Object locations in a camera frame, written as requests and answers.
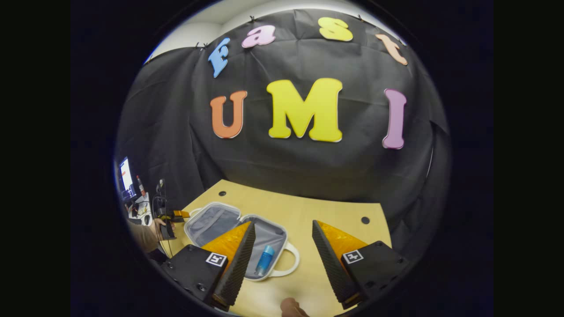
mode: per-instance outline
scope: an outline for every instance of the open carrying case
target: open carrying case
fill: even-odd
[[[202,247],[218,236],[247,221],[254,222],[256,238],[245,278],[252,281],[260,281],[270,276],[284,276],[292,273],[299,264],[298,250],[288,242],[286,228],[261,216],[248,214],[241,217],[241,210],[234,206],[222,202],[210,202],[203,208],[191,212],[189,221],[184,224],[184,232],[195,246]],[[267,273],[261,277],[255,275],[254,270],[266,245],[270,245],[275,253],[268,266]],[[294,254],[296,258],[294,265],[286,271],[276,271],[274,266],[284,249]]]

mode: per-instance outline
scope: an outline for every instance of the letter m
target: letter m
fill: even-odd
[[[272,138],[288,138],[292,133],[286,126],[286,116],[298,138],[306,133],[314,118],[310,138],[317,141],[339,142],[343,134],[339,131],[337,100],[343,84],[334,78],[320,78],[311,86],[306,101],[289,80],[278,80],[266,86],[272,94]]]

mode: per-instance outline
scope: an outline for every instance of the purple foam letter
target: purple foam letter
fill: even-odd
[[[386,89],[384,94],[390,102],[390,119],[388,120],[388,134],[382,140],[384,148],[401,149],[403,147],[403,106],[406,97],[397,90]]]
[[[270,44],[276,39],[274,36],[275,29],[276,27],[274,27],[274,25],[263,25],[262,27],[252,29],[249,33],[247,33],[247,36],[249,37],[243,40],[241,46],[248,49],[249,47],[253,47],[257,44]]]

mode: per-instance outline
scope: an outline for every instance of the computer monitor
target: computer monitor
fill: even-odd
[[[121,197],[124,201],[130,201],[137,197],[135,193],[135,185],[133,185],[133,176],[129,168],[129,160],[127,157],[124,158],[120,163],[120,173],[121,181],[124,184],[124,191],[121,193]]]

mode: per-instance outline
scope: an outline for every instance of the finger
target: finger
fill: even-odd
[[[289,307],[297,307],[298,303],[296,302],[296,300],[292,297],[288,297],[282,300],[282,303],[280,303],[280,309],[284,310],[284,308],[289,308]]]
[[[301,310],[300,312],[300,309],[297,307],[290,307],[282,311],[282,317],[309,317],[309,316],[307,316],[307,314],[303,310]]]

